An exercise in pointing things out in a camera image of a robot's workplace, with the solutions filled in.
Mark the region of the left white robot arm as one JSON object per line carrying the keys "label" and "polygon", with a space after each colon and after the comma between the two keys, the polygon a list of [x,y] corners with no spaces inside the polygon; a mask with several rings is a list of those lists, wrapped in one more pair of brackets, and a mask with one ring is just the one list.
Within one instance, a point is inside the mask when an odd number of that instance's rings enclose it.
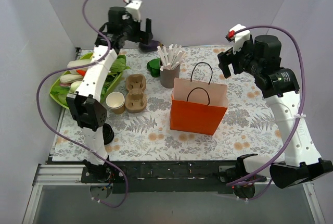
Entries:
{"label": "left white robot arm", "polygon": [[140,29],[140,5],[141,1],[132,0],[125,7],[109,9],[108,22],[97,31],[90,66],[79,87],[66,98],[72,118],[81,128],[90,151],[89,159],[83,163],[99,182],[110,178],[105,143],[114,137],[111,126],[106,124],[107,110],[100,102],[104,82],[125,41],[147,44],[152,39],[150,19],[146,20],[146,30]]}

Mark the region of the orange paper bag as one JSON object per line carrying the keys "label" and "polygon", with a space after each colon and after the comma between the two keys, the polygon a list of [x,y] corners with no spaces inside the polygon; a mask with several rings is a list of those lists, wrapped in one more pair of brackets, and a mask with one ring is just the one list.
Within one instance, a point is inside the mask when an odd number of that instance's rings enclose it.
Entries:
{"label": "orange paper bag", "polygon": [[227,108],[227,85],[174,79],[170,129],[214,135]]}

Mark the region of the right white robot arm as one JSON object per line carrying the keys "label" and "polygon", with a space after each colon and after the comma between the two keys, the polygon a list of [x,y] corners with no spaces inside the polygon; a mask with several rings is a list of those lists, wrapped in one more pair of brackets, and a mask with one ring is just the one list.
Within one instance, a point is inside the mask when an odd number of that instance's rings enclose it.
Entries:
{"label": "right white robot arm", "polygon": [[232,73],[246,72],[254,77],[256,86],[272,110],[283,144],[283,161],[271,161],[259,155],[240,157],[235,168],[236,177],[247,181],[254,173],[270,177],[280,189],[313,181],[332,172],[332,162],[322,159],[316,149],[304,116],[298,112],[301,106],[299,85],[295,73],[280,65],[281,42],[273,35],[255,38],[246,31],[230,32],[226,38],[233,47],[218,55],[219,67],[224,77]]}

